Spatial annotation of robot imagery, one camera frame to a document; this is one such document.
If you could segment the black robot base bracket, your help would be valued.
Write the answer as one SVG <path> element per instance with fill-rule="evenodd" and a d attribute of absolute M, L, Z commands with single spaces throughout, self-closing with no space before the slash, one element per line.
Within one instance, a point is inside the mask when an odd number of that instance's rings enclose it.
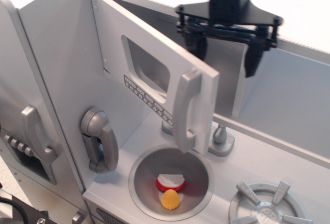
<path fill-rule="evenodd" d="M 1 184 L 1 223 L 56 223 L 47 211 L 38 211 L 2 188 Z"/>

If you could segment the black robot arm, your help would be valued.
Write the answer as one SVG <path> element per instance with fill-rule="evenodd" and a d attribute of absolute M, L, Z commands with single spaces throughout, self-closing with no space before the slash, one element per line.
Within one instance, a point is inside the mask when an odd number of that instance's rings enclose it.
<path fill-rule="evenodd" d="M 277 47 L 283 18 L 256 7 L 250 0 L 209 0 L 179 5 L 177 31 L 189 52 L 204 60 L 207 38 L 243 43 L 245 76 L 255 75 L 265 51 Z"/>

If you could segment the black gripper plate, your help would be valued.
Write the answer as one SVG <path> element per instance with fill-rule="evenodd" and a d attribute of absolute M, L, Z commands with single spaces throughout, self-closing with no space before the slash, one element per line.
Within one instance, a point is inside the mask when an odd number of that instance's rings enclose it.
<path fill-rule="evenodd" d="M 209 0 L 179 5 L 175 11 L 186 49 L 201 60 L 207 54 L 207 38 L 247 44 L 246 78 L 255 75 L 264 50 L 277 46 L 277 31 L 283 22 L 280 16 L 257 8 L 250 0 Z"/>

